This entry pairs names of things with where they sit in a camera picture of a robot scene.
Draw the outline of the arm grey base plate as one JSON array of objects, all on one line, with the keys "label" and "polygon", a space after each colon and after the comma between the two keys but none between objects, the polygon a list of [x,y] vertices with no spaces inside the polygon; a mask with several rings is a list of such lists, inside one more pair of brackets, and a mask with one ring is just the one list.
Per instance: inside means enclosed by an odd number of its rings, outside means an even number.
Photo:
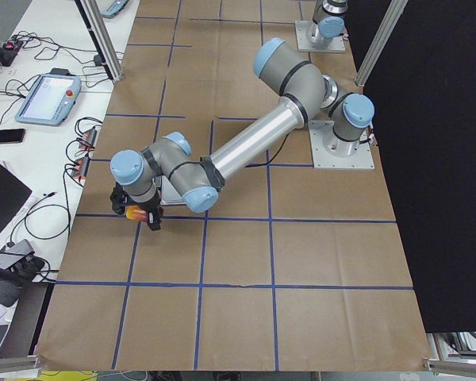
[{"label": "arm grey base plate", "polygon": [[357,141],[346,142],[334,134],[333,125],[333,121],[312,120],[309,123],[313,166],[328,170],[373,170],[374,161],[365,131]]},{"label": "arm grey base plate", "polygon": [[295,21],[294,30],[299,52],[344,53],[346,50],[342,37],[321,37],[313,21]]}]

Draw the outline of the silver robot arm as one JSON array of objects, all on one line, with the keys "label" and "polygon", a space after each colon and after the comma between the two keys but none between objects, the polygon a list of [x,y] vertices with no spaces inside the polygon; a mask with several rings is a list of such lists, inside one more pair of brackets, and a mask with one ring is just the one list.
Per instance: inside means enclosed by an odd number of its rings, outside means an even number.
[{"label": "silver robot arm", "polygon": [[347,0],[317,0],[307,37],[317,48],[327,48],[345,29]]},{"label": "silver robot arm", "polygon": [[217,202],[227,180],[319,113],[329,117],[334,136],[343,142],[359,142],[372,122],[375,108],[367,96],[347,92],[281,38],[271,38],[260,48],[253,70],[279,96],[275,108],[198,162],[190,158],[190,144],[180,132],[139,152],[119,151],[110,161],[115,214],[159,230],[163,208],[155,179],[165,177],[191,212],[203,213]]}]

